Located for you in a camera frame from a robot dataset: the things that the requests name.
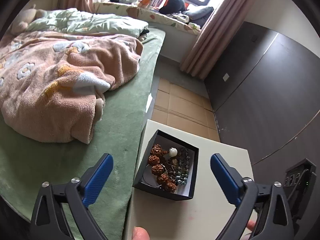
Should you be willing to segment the person's right hand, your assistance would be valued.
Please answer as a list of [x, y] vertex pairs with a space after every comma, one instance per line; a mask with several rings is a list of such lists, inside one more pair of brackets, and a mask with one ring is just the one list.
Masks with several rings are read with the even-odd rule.
[[[254, 230], [255, 224], [256, 224], [255, 221], [249, 220], [246, 228], [248, 228], [248, 230], [252, 232]], [[250, 236], [251, 236], [251, 233], [248, 233], [242, 237], [242, 240], [249, 240]]]

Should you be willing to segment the person's left hand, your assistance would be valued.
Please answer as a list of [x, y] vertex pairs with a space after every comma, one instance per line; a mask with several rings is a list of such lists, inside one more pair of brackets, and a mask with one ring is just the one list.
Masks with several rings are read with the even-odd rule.
[[132, 240], [150, 240], [148, 232], [142, 228], [135, 226], [132, 231]]

